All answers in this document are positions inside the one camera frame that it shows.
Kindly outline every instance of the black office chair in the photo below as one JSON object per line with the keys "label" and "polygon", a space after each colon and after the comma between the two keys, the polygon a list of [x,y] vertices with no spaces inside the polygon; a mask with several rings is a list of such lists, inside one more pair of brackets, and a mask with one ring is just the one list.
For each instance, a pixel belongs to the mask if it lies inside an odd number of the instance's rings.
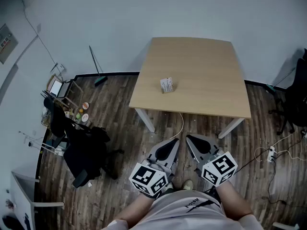
{"label": "black office chair", "polygon": [[286,89],[286,101],[277,99],[276,104],[281,103],[283,111],[271,110],[269,114],[277,113],[284,116],[283,127],[277,135],[281,135],[289,122],[291,126],[290,133],[294,133],[294,126],[307,126],[307,62],[303,59],[297,61],[296,73],[293,84]]}
{"label": "black office chair", "polygon": [[75,187],[84,186],[88,181],[100,176],[100,168],[112,179],[117,179],[113,171],[108,169],[106,158],[116,153],[124,153],[124,151],[118,149],[106,152],[105,143],[110,141],[110,138],[105,129],[89,128],[75,123],[65,116],[64,111],[53,103],[50,97],[45,98],[44,106],[51,112],[51,132],[59,140],[67,136],[69,141],[63,157],[75,177],[72,184]]}

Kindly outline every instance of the baseboard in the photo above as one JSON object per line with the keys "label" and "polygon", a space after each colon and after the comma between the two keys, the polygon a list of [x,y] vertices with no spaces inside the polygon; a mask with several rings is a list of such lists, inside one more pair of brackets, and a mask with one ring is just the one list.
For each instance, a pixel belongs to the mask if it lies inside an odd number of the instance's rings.
{"label": "baseboard", "polygon": [[[128,75],[139,75],[139,71],[128,71],[128,72],[106,72],[106,73],[100,73],[100,76],[128,76]],[[74,78],[74,81],[77,80],[78,78],[85,78],[85,77],[98,77],[98,73],[90,73],[90,74],[80,74],[76,75]],[[249,80],[244,80],[245,84],[252,84],[256,86],[261,86],[264,87],[266,86],[265,83],[261,82],[254,82],[254,81],[249,81]],[[279,91],[286,91],[286,89],[281,88],[281,87],[274,87],[275,90]]]}

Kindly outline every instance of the person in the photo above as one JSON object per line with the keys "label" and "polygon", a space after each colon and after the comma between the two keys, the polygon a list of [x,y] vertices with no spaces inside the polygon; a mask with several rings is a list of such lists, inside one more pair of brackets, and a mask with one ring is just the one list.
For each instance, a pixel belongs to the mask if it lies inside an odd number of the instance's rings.
{"label": "person", "polygon": [[156,200],[140,194],[103,230],[263,230],[229,181],[213,196],[193,191],[191,180],[182,189],[174,192],[169,183]]}

